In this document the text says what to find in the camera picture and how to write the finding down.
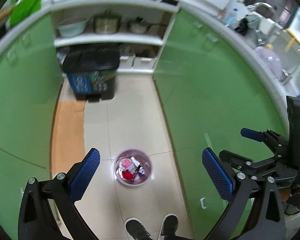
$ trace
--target orange floor mat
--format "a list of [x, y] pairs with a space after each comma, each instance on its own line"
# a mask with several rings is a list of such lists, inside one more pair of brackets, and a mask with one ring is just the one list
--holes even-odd
[[52, 176], [68, 172], [74, 163], [85, 157], [84, 150], [85, 101], [58, 102], [52, 134]]

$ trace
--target red trash item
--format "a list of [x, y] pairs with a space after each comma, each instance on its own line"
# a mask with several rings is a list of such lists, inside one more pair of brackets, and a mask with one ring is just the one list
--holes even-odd
[[133, 175], [128, 170], [123, 171], [122, 176], [123, 176], [124, 179], [127, 179], [127, 180], [133, 180], [134, 179]]

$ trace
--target pink trash bin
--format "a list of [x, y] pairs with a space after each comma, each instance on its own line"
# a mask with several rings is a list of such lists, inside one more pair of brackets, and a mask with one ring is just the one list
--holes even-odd
[[[136, 160], [140, 162], [141, 166], [143, 167], [146, 173], [145, 175], [141, 176], [135, 181], [124, 179], [122, 177], [122, 171], [119, 168], [119, 163], [121, 160], [131, 157], [135, 157]], [[149, 156], [145, 152], [138, 149], [127, 149], [119, 153], [119, 155], [114, 160], [113, 168], [118, 181], [129, 187], [137, 187], [145, 184], [152, 174], [152, 162]]]

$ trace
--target black trash can lid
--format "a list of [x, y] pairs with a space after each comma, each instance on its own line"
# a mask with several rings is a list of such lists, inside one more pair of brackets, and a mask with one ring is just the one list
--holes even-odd
[[69, 52], [62, 69], [65, 73], [116, 70], [119, 64], [120, 53], [117, 49], [77, 50]]

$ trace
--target shoe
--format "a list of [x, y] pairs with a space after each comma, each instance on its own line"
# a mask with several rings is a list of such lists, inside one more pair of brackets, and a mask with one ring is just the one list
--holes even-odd
[[125, 221], [124, 226], [134, 240], [143, 240], [145, 238], [150, 238], [150, 234], [142, 225], [141, 221], [137, 218], [128, 218]]
[[178, 229], [178, 217], [175, 214], [167, 214], [162, 220], [158, 240], [164, 240], [167, 236], [175, 235]]

